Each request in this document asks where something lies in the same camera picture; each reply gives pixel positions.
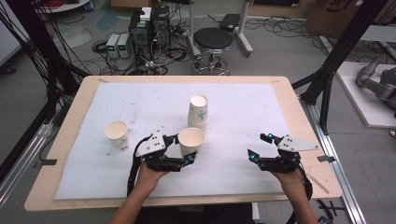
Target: electronic equipment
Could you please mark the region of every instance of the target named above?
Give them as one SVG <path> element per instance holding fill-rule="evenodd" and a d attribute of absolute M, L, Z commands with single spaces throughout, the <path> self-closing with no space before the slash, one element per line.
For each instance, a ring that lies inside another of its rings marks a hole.
<path fill-rule="evenodd" d="M 132 52 L 132 42 L 131 37 L 128 34 L 120 35 L 117 46 L 119 48 L 120 57 L 129 58 Z"/>
<path fill-rule="evenodd" d="M 171 46 L 169 6 L 155 7 L 153 9 L 152 21 L 157 43 L 163 48 Z"/>
<path fill-rule="evenodd" d="M 133 41 L 134 53 L 146 60 L 151 61 L 151 43 L 153 40 L 153 29 L 151 21 L 141 21 L 140 13 L 134 12 L 129 24 L 129 33 Z"/>
<path fill-rule="evenodd" d="M 241 19 L 241 14 L 227 14 L 221 21 L 220 29 L 228 32 L 232 32 L 233 28 L 238 24 Z"/>
<path fill-rule="evenodd" d="M 117 48 L 117 43 L 119 42 L 120 35 L 111 35 L 106 43 L 107 55 L 110 58 L 118 58 L 119 48 Z"/>
<path fill-rule="evenodd" d="M 364 66 L 358 73 L 356 85 L 375 93 L 389 108 L 396 109 L 396 67 L 382 72 L 379 82 L 371 80 L 376 67 L 381 63 L 381 55 Z"/>
<path fill-rule="evenodd" d="M 149 21 L 151 19 L 151 7 L 142 7 L 142 12 L 140 13 L 140 20 Z"/>

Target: desk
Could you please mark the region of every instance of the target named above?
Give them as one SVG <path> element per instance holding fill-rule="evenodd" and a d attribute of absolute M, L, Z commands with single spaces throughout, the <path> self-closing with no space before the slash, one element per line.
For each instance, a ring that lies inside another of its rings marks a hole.
<path fill-rule="evenodd" d="M 96 88 L 101 82 L 132 83 L 263 83 L 271 84 L 279 101 L 290 134 L 304 138 L 317 145 L 316 138 L 308 119 L 302 110 L 295 93 L 285 77 L 86 77 L 64 120 L 58 136 L 49 152 L 49 160 L 58 160 L 54 166 L 43 166 L 25 203 L 28 211 L 61 210 L 78 208 L 119 207 L 123 199 L 105 200 L 63 200 L 55 201 L 54 196 L 64 171 L 68 153 L 73 146 L 78 130 L 85 118 Z M 342 194 L 335 175 L 327 162 L 319 162 L 317 157 L 322 150 L 302 152 L 302 162 L 314 188 L 313 198 L 336 198 Z M 207 197 L 176 197 L 147 199 L 145 206 L 169 204 L 205 204 L 263 202 L 286 200 L 283 194 L 221 195 Z"/>

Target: paper cup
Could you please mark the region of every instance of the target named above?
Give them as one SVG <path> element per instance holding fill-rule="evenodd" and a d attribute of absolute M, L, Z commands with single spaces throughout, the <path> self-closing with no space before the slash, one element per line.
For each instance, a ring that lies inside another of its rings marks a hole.
<path fill-rule="evenodd" d="M 193 123 L 202 123 L 207 120 L 207 99 L 204 95 L 194 95 L 190 99 L 188 119 Z"/>
<path fill-rule="evenodd" d="M 189 128 L 197 128 L 200 129 L 202 132 L 206 133 L 206 128 L 207 128 L 207 123 L 208 123 L 209 119 L 206 119 L 205 122 L 202 123 L 194 123 L 190 120 L 187 121 L 187 126 Z"/>
<path fill-rule="evenodd" d="M 181 155 L 191 154 L 192 152 L 199 152 L 201 144 L 205 140 L 205 134 L 197 128 L 187 128 L 178 134 L 178 142 L 180 143 Z"/>
<path fill-rule="evenodd" d="M 125 149 L 128 147 L 128 127 L 123 121 L 114 121 L 107 125 L 105 135 L 114 147 Z"/>

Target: power supply box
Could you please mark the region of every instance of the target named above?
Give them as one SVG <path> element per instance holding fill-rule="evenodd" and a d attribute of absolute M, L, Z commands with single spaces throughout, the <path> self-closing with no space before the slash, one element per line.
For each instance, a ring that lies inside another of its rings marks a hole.
<path fill-rule="evenodd" d="M 107 55 L 110 58 L 119 58 L 119 48 L 117 48 L 117 43 L 119 42 L 120 35 L 111 35 L 107 40 L 106 48 Z"/>
<path fill-rule="evenodd" d="M 131 37 L 128 34 L 122 34 L 117 44 L 121 58 L 129 58 L 132 52 Z"/>

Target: metal pole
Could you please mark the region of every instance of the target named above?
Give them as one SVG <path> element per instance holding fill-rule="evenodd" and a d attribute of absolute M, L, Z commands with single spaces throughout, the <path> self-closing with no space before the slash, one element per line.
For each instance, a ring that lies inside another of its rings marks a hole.
<path fill-rule="evenodd" d="M 194 36 L 194 0 L 190 0 L 190 38 Z"/>
<path fill-rule="evenodd" d="M 244 33 L 245 23 L 247 22 L 247 14 L 248 14 L 248 4 L 250 0 L 245 0 L 244 5 L 242 5 L 242 17 L 241 24 L 239 24 L 238 34 Z"/>

